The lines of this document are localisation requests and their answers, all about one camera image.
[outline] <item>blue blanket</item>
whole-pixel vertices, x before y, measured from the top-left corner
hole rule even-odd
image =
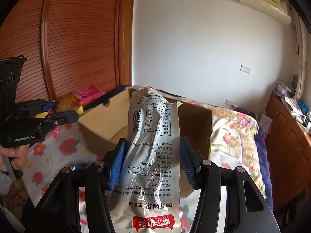
[[[271,211],[273,211],[273,199],[272,199],[272,183],[270,178],[270,170],[269,170],[269,162],[267,159],[267,149],[265,142],[263,141],[263,137],[265,135],[262,127],[260,124],[259,131],[254,136],[254,140],[257,146],[257,152],[259,157],[259,166],[260,166],[260,172],[262,175],[263,183],[266,185],[265,189],[265,195],[267,196],[266,202],[268,203]]]

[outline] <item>open cardboard box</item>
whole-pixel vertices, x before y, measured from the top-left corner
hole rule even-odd
[[[79,127],[88,149],[98,157],[104,157],[106,152],[115,149],[122,137],[128,136],[128,109],[132,93],[135,89],[126,89],[110,98],[109,105],[97,106],[82,115]],[[171,103],[177,100],[165,97]],[[210,137],[213,129],[212,110],[183,103],[178,108],[180,135],[186,136],[191,147],[201,152],[208,159],[211,153]],[[192,192],[185,173],[180,173],[180,196],[186,197]]]

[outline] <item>human hand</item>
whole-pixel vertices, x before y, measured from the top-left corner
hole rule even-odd
[[[7,172],[7,167],[4,164],[2,155],[13,157],[11,162],[12,167],[15,170],[23,170],[27,165],[29,144],[21,145],[18,148],[3,148],[0,145],[0,170],[2,172]]]

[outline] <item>white packaging bag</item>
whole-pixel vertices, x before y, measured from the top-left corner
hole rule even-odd
[[[117,233],[181,232],[177,104],[151,88],[132,94],[129,149],[108,204]]]

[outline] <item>red strawberry print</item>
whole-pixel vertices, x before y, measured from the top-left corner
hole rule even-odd
[[[79,198],[80,200],[85,201],[85,192],[79,191]]]
[[[68,124],[65,124],[64,126],[65,126],[66,130],[69,130],[72,127],[72,124],[68,123]]]
[[[87,220],[84,220],[84,219],[80,219],[80,223],[83,223],[84,225],[87,225]]]
[[[48,189],[47,186],[41,187],[41,195],[43,195],[46,192],[46,189]]]
[[[32,176],[32,182],[34,182],[36,184],[36,186],[38,186],[43,180],[43,175],[42,172],[36,172],[33,176]]]
[[[182,207],[179,207],[179,211],[183,213],[182,217],[180,218],[181,228],[184,229],[183,231],[189,231],[191,229],[189,219],[186,217],[185,211]]]
[[[76,140],[75,138],[69,138],[65,140],[60,146],[59,150],[60,152],[65,155],[69,156],[73,154],[74,152],[77,152],[77,145],[79,144],[79,140]]]
[[[44,150],[46,149],[46,145],[43,144],[42,142],[37,143],[34,146],[34,156],[39,155],[42,156],[44,154]]]
[[[228,169],[231,168],[228,163],[221,163],[221,167],[222,168],[228,168]]]

